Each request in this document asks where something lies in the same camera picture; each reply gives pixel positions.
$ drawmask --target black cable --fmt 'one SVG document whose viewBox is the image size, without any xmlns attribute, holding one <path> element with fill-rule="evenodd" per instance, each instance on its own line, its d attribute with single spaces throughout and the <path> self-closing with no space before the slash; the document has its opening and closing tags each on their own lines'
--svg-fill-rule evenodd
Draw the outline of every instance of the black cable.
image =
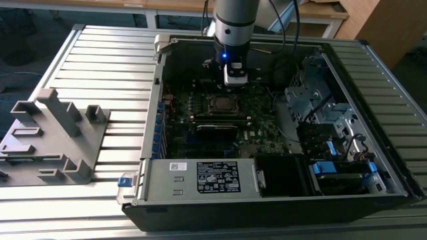
<svg viewBox="0 0 427 240">
<path fill-rule="evenodd" d="M 205 16 L 208 16 L 208 2 L 209 0 L 204 0 L 204 6 L 202 6 L 202 15 L 201 15 L 201 22 L 200 22 L 200 34 L 202 36 L 202 24 L 205 21 Z"/>
<path fill-rule="evenodd" d="M 276 6 L 273 4 L 273 1 L 268 0 L 268 2 L 269 2 L 269 5 L 270 5 L 270 7 L 273 9 L 273 13 L 274 13 L 274 16 L 277 17 L 277 21 L 278 21 L 280 27 L 281 27 L 281 36 L 282 36 L 281 46 L 280 46 L 280 48 L 277 50 L 270 51 L 270 54 L 278 54 L 278 53 L 281 53 L 282 48 L 285 47 L 285 42 L 286 42 L 285 26 L 282 25 L 282 22 L 281 22 L 281 19 L 280 19 L 280 15 L 278 15 Z"/>
<path fill-rule="evenodd" d="M 362 150 L 362 152 L 358 154 L 358 156 L 356 157 L 356 161 L 360 161 L 361 160 L 361 157 L 368 153 L 368 151 L 369 151 L 369 148 L 368 148 L 368 146 L 365 145 L 365 143 L 364 143 L 364 141 L 360 141 L 360 144 L 361 144 L 361 146 L 364 147 L 364 150 Z"/>
<path fill-rule="evenodd" d="M 341 160 L 344 160 L 344 159 L 346 158 L 348 153 L 349 153 L 349 148 L 352 147 L 352 142 L 353 142 L 353 140 L 356 139 L 356 137 L 358 137 L 358 136 L 362 137 L 361 133 L 354 133 L 354 134 L 352 135 L 349 141 L 346 142 L 345 152 L 344 152 L 344 154 L 342 154 L 342 156 L 341 156 Z"/>
<path fill-rule="evenodd" d="M 261 72 L 258 74 L 258 76 L 264 76 L 264 75 L 277 71 L 284 66 L 284 64 L 288 62 L 288 60 L 293 57 L 293 54 L 294 54 L 294 51 L 296 51 L 296 45 L 297 45 L 297 41 L 298 41 L 298 37 L 300 37 L 300 10 L 298 10 L 297 1 L 296 0 L 292 0 L 292 1 L 293 1 L 294 15 L 296 15 L 296 30 L 294 30 L 294 40 L 293 40 L 293 45 L 292 45 L 292 52 L 286 56 L 286 59 L 284 60 L 284 62 L 280 65 L 277 65 L 273 69 L 270 69 L 270 70 L 268 70 L 265 72 Z"/>
<path fill-rule="evenodd" d="M 330 98 L 332 98 L 332 94 L 326 95 L 326 97 L 321 100 L 318 105 L 308 112 L 306 116 L 304 117 L 302 122 L 305 122 L 306 119 L 309 118 L 309 116 L 313 115 L 318 111 L 318 109 L 326 104 L 326 102 L 329 101 Z"/>
</svg>

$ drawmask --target cable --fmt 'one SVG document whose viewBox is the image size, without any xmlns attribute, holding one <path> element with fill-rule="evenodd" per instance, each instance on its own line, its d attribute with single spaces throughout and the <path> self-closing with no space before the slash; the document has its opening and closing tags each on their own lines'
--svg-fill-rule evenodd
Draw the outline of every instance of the cable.
<svg viewBox="0 0 427 240">
<path fill-rule="evenodd" d="M 280 132 L 280 134 L 282 135 L 282 137 L 285 137 L 288 140 L 290 140 L 292 142 L 294 142 L 294 143 L 301 143 L 300 141 L 296 141 L 296 140 L 293 140 L 292 138 L 289 138 L 285 134 L 284 134 L 284 132 L 281 131 L 281 129 L 280 129 L 280 127 L 277 127 L 277 129 L 278 129 L 278 132 Z"/>
<path fill-rule="evenodd" d="M 332 94 L 326 95 L 326 97 L 321 100 L 318 105 L 308 112 L 306 116 L 304 117 L 302 122 L 305 122 L 306 119 L 309 118 L 309 116 L 313 115 L 318 111 L 318 109 L 326 104 L 326 102 L 329 101 L 330 98 L 332 98 Z"/>
<path fill-rule="evenodd" d="M 0 78 L 4 78 L 9 75 L 37 75 L 38 77 L 42 77 L 42 75 L 40 73 L 30 72 L 30 71 L 18 71 L 18 72 L 9 72 L 9 73 L 1 75 Z"/>
<path fill-rule="evenodd" d="M 365 145 L 364 141 L 360 141 L 360 144 L 361 146 L 364 147 L 364 150 L 362 152 L 360 153 L 360 155 L 356 157 L 356 161 L 360 161 L 361 160 L 361 157 L 364 157 L 366 154 L 368 154 L 368 151 L 369 151 L 369 148 L 368 146 Z"/>
<path fill-rule="evenodd" d="M 0 100 L 0 103 L 5 103 L 5 104 L 16 104 L 14 101 L 4 101 L 4 100 Z"/>
<path fill-rule="evenodd" d="M 281 27 L 281 36 L 282 36 L 281 46 L 278 47 L 277 50 L 270 51 L 270 54 L 278 54 L 278 53 L 281 53 L 282 48 L 285 47 L 285 42 L 286 42 L 285 26 L 282 25 L 282 22 L 281 22 L 281 19 L 280 19 L 280 15 L 278 15 L 276 6 L 274 6 L 274 4 L 273 4 L 273 1 L 272 1 L 272 0 L 268 0 L 268 2 L 269 2 L 269 5 L 270 5 L 270 7 L 272 7 L 272 9 L 273 9 L 273 13 L 274 13 L 274 16 L 277 17 L 277 21 L 278 21 L 280 27 Z"/>
<path fill-rule="evenodd" d="M 273 69 L 270 69 L 270 70 L 268 70 L 265 72 L 258 73 L 258 76 L 264 76 L 264 75 L 277 71 L 284 66 L 284 64 L 288 62 L 288 60 L 292 59 L 292 57 L 293 57 L 294 50 L 296 50 L 296 45 L 297 45 L 297 41 L 298 41 L 298 37 L 300 37 L 300 10 L 298 10 L 297 1 L 296 0 L 292 0 L 292 1 L 293 1 L 294 15 L 296 15 L 296 30 L 294 30 L 294 40 L 293 40 L 293 45 L 292 45 L 292 52 L 286 56 L 286 59 L 284 60 L 284 62 L 278 66 L 276 66 Z"/>
<path fill-rule="evenodd" d="M 204 0 L 204 6 L 202 6 L 202 15 L 201 15 L 201 22 L 200 22 L 200 34 L 202 36 L 202 24 L 204 24 L 204 21 L 205 21 L 205 17 L 208 17 L 208 3 L 209 3 L 209 0 Z"/>
<path fill-rule="evenodd" d="M 348 156 L 349 148 L 352 147 L 352 142 L 353 142 L 353 140 L 356 139 L 356 137 L 358 137 L 358 136 L 362 137 L 361 133 L 354 133 L 354 134 L 352 135 L 349 141 L 346 142 L 345 152 L 344 152 L 344 154 L 342 154 L 342 156 L 341 156 L 341 160 L 344 160 L 345 157 Z"/>
<path fill-rule="evenodd" d="M 268 91 L 268 94 L 272 98 L 274 98 L 274 95 L 272 94 L 272 92 L 269 91 L 269 88 L 266 87 L 266 91 Z"/>
</svg>

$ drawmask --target motherboard chip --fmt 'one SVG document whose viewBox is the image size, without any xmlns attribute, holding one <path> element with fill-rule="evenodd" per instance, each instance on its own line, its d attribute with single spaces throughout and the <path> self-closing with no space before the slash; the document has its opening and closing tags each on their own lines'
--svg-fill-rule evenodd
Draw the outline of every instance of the motherboard chip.
<svg viewBox="0 0 427 240">
<path fill-rule="evenodd" d="M 214 95 L 208 102 L 208 112 L 210 115 L 237 115 L 238 104 L 236 95 Z"/>
</svg>

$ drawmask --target table leg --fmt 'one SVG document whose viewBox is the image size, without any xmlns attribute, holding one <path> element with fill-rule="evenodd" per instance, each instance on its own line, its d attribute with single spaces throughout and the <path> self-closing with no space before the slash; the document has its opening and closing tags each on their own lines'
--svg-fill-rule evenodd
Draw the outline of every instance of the table leg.
<svg viewBox="0 0 427 240">
<path fill-rule="evenodd" d="M 157 12 L 154 9 L 145 9 L 146 28 L 157 29 Z"/>
<path fill-rule="evenodd" d="M 342 19 L 333 19 L 329 25 L 326 25 L 321 38 L 325 38 L 325 39 L 334 38 L 334 34 L 340 29 L 341 23 L 342 23 Z"/>
<path fill-rule="evenodd" d="M 60 19 L 60 11 L 58 10 L 49 10 L 48 12 L 50 13 L 52 18 L 54 20 Z"/>
</svg>

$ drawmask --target motherboard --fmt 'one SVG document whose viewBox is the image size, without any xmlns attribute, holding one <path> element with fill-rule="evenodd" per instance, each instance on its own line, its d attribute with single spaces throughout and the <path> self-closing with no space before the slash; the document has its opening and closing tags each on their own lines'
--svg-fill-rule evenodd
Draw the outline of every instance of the motherboard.
<svg viewBox="0 0 427 240">
<path fill-rule="evenodd" d="M 248 158 L 282 153 L 268 88 L 222 88 L 209 79 L 165 83 L 166 156 L 172 159 Z"/>
</svg>

